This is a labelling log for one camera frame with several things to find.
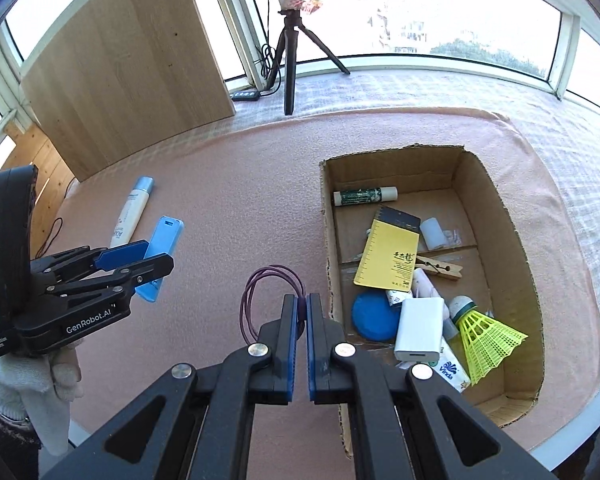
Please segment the tripod leg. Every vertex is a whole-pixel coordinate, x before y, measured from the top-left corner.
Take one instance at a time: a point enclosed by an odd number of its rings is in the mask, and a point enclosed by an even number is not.
[[[298,25],[298,28],[300,30],[302,30],[308,36],[308,38],[311,41],[313,41],[318,46],[318,48],[320,48],[320,50],[323,51],[327,55],[327,57],[334,62],[334,64],[340,69],[341,72],[344,72],[347,75],[349,75],[351,73],[351,72],[349,72],[349,69],[347,69],[347,67],[345,67],[342,64],[342,62],[336,57],[336,55],[331,50],[329,50],[329,47],[326,46],[320,40],[320,38],[318,38],[318,36],[316,36],[312,31],[310,31],[304,25]]]
[[[294,112],[296,98],[296,51],[298,50],[298,31],[295,28],[285,29],[285,115]]]
[[[271,90],[273,85],[276,83],[276,78],[278,77],[278,72],[280,70],[280,62],[282,62],[282,53],[285,50],[285,31],[284,29],[280,32],[280,36],[278,38],[278,46],[276,47],[276,57],[273,59],[273,65],[271,66],[271,72],[269,72],[269,77],[267,77],[267,86],[265,90]]]

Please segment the silver screw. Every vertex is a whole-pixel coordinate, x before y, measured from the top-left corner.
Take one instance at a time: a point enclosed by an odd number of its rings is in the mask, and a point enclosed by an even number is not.
[[[356,353],[356,347],[350,343],[339,343],[336,345],[336,354],[340,357],[351,357]]]
[[[433,370],[429,365],[418,363],[411,367],[411,373],[416,379],[420,379],[421,381],[426,381],[430,379],[433,375]]]
[[[249,348],[247,348],[247,352],[249,352],[249,355],[252,355],[254,357],[262,357],[263,355],[267,355],[268,351],[269,347],[264,343],[254,343],[252,345],[249,345]]]
[[[187,377],[189,377],[191,375],[192,372],[193,372],[193,370],[186,363],[180,363],[179,365],[175,365],[171,369],[171,375],[175,379],[186,379]]]

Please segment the blue disc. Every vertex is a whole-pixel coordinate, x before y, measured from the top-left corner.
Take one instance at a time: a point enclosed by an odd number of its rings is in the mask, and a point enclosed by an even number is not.
[[[361,292],[351,309],[351,319],[358,333],[369,341],[386,341],[398,333],[400,309],[389,305],[380,288]]]

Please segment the gloved hand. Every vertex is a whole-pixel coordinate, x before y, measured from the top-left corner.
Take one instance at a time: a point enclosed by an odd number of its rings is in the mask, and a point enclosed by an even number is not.
[[[78,340],[49,355],[0,357],[0,414],[12,420],[29,417],[51,455],[66,452],[69,403],[84,395],[75,347]]]

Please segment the cardboard box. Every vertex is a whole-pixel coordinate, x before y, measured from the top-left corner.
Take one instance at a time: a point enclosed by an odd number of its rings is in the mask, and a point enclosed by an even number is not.
[[[459,235],[455,248],[420,253],[463,266],[456,282],[430,276],[439,293],[447,301],[469,296],[480,311],[491,309],[498,320],[528,335],[463,395],[500,427],[525,415],[544,377],[541,311],[518,233],[480,160],[461,146],[416,145],[331,158],[321,164],[321,177],[330,314],[343,324],[347,340],[385,362],[396,362],[390,342],[365,340],[350,317],[353,301],[363,290],[353,277],[379,205],[334,207],[331,197],[336,190],[396,186],[398,200],[386,205],[422,220],[436,217],[444,230]],[[348,418],[343,414],[342,420]],[[343,431],[349,452],[348,423]]]

